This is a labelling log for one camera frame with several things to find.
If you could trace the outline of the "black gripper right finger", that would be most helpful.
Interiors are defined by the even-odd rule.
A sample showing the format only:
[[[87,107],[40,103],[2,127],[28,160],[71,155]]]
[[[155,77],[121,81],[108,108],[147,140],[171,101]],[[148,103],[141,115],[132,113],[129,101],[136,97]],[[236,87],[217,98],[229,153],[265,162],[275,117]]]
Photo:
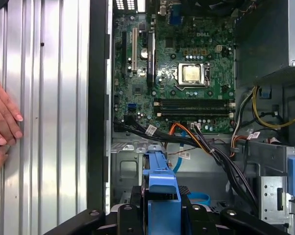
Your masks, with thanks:
[[[182,235],[286,235],[287,232],[235,208],[213,212],[192,204],[188,188],[181,186]]]

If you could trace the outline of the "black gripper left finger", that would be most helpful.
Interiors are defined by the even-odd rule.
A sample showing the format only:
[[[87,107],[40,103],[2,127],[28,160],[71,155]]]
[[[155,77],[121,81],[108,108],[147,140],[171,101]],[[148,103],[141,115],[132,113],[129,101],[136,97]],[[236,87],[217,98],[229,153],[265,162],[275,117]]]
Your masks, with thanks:
[[[46,232],[47,235],[143,235],[143,197],[134,186],[129,203],[112,207],[109,214],[86,209]]]

